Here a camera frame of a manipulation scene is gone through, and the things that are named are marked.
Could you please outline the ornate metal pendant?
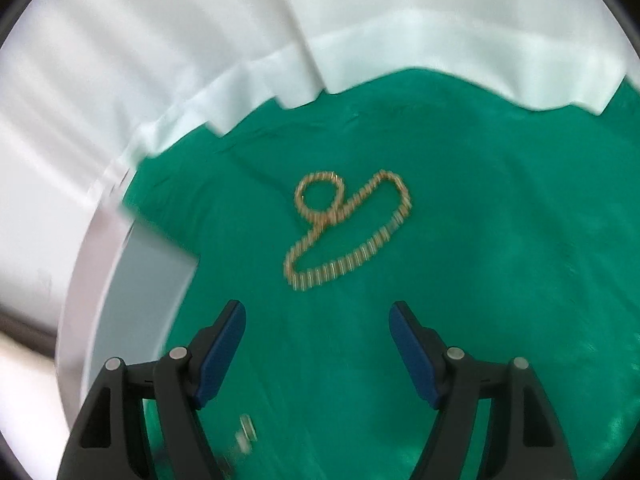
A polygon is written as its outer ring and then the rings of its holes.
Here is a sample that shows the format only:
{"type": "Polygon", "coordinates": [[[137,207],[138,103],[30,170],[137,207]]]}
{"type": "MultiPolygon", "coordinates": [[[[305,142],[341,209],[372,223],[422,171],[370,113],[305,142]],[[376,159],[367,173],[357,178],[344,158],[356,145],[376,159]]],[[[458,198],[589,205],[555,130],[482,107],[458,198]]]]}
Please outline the ornate metal pendant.
{"type": "Polygon", "coordinates": [[[240,429],[235,433],[235,453],[250,455],[257,442],[257,431],[249,414],[240,416],[240,429]]]}

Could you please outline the white cardboard box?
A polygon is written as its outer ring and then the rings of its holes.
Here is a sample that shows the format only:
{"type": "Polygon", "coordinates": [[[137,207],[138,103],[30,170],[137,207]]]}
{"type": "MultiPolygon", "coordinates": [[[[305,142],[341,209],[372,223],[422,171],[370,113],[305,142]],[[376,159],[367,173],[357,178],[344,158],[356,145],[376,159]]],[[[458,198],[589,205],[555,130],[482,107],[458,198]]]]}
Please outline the white cardboard box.
{"type": "Polygon", "coordinates": [[[198,260],[120,208],[96,210],[80,245],[55,346],[63,412],[73,426],[100,368],[158,359],[198,260]]]}

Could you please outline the green cloth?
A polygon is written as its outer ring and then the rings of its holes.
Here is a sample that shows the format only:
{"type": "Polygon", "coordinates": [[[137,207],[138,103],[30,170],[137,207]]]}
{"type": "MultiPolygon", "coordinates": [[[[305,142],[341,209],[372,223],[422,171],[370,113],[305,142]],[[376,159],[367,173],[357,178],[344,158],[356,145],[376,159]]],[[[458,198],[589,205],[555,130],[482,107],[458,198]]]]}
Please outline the green cloth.
{"type": "Polygon", "coordinates": [[[247,324],[201,412],[212,449],[242,415],[257,443],[239,479],[405,479],[435,414],[388,330],[405,301],[474,358],[529,360],[577,474],[599,479],[639,419],[639,95],[603,113],[531,112],[461,80],[407,70],[225,136],[200,127],[145,159],[125,205],[198,268],[167,338],[186,344],[231,299],[247,324]],[[412,211],[378,255],[296,292],[282,272],[307,231],[303,176],[355,192],[390,170],[412,211]]]}

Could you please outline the white curtain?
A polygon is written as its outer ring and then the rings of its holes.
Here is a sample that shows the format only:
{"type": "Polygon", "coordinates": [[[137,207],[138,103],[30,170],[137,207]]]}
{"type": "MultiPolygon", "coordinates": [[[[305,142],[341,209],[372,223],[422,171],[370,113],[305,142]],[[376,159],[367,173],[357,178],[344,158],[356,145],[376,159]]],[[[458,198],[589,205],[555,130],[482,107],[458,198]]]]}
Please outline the white curtain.
{"type": "Polygon", "coordinates": [[[404,70],[601,113],[639,57],[605,0],[23,0],[1,47],[1,160],[70,193],[191,129],[230,131],[404,70]]]}

